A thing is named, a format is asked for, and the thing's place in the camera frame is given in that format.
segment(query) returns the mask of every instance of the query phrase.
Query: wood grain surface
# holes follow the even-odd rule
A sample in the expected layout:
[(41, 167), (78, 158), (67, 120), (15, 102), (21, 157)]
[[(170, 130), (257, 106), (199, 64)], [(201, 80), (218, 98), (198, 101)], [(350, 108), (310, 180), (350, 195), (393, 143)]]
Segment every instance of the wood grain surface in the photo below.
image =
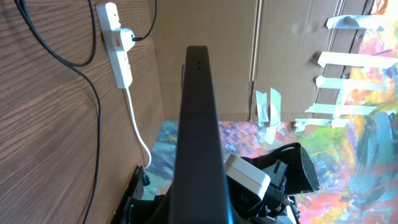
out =
[[(145, 35), (148, 2), (113, 2), (122, 26)], [(90, 56), (87, 1), (27, 0), (27, 7), (56, 53), (80, 63)], [(0, 223), (81, 223), (95, 171), (95, 95), (82, 77), (43, 49), (13, 0), (1, 0), (0, 12)], [(99, 181), (88, 223), (109, 223), (134, 167), (143, 161), (95, 17), (97, 54), (78, 68), (93, 81), (103, 105)], [(164, 119), (152, 37), (137, 43), (129, 60), (138, 128), (152, 149)]]

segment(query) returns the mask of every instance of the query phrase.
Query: power plug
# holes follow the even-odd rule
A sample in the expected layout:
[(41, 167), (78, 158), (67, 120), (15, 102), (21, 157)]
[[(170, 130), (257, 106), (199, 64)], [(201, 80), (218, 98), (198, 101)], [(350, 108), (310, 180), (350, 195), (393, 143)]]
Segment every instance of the power plug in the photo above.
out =
[(128, 88), (132, 83), (132, 75), (127, 51), (135, 44), (132, 41), (134, 33), (131, 29), (121, 28), (115, 3), (99, 3), (96, 10), (116, 86)]

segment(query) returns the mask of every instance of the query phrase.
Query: cardboard box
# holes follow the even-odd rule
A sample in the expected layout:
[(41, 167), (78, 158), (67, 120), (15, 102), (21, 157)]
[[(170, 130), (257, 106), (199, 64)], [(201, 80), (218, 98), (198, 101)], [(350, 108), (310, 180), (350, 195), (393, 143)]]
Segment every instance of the cardboard box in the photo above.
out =
[[(165, 118), (179, 117), (189, 45), (208, 46), (220, 121), (255, 121), (253, 92), (271, 87), (282, 95), (282, 121), (327, 118), (304, 113), (314, 102), (336, 101), (336, 90), (320, 91), (313, 79), (344, 77), (350, 68), (322, 69), (312, 58), (321, 51), (358, 52), (363, 30), (328, 30), (326, 20), (370, 13), (373, 1), (159, 1), (154, 39)], [(153, 15), (153, 3), (150, 8)]]

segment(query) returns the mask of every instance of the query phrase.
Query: white power strip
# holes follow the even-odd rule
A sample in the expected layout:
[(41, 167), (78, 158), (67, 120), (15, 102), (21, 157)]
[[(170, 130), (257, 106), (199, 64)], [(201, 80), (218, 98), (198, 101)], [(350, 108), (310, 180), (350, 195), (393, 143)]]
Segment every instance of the white power strip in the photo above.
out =
[(131, 29), (121, 28), (115, 3), (99, 3), (96, 10), (116, 86), (128, 88), (132, 83), (132, 75), (127, 51), (135, 44), (132, 41), (134, 33)]

